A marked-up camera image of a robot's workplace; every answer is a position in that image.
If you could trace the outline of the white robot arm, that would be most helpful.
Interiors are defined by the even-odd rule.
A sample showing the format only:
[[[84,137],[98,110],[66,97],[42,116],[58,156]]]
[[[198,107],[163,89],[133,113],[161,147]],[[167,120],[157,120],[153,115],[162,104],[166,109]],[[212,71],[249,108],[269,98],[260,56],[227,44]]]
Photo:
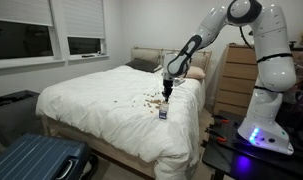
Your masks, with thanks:
[[[257,0],[233,0],[226,7],[212,8],[180,52],[164,57],[163,96],[169,98],[174,79],[187,73],[194,52],[213,43],[226,25],[251,27],[258,66],[253,95],[238,134],[255,147],[293,154],[289,135],[275,122],[283,93],[296,83],[286,20],[278,5],[264,7]]]

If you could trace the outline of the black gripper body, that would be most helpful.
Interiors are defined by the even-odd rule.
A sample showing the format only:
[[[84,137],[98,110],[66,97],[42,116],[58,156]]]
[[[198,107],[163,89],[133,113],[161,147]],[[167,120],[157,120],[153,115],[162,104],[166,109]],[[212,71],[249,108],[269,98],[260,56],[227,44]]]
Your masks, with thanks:
[[[164,87],[164,90],[163,90],[162,94],[165,98],[168,98],[172,93],[173,82],[171,80],[164,80],[163,87]]]

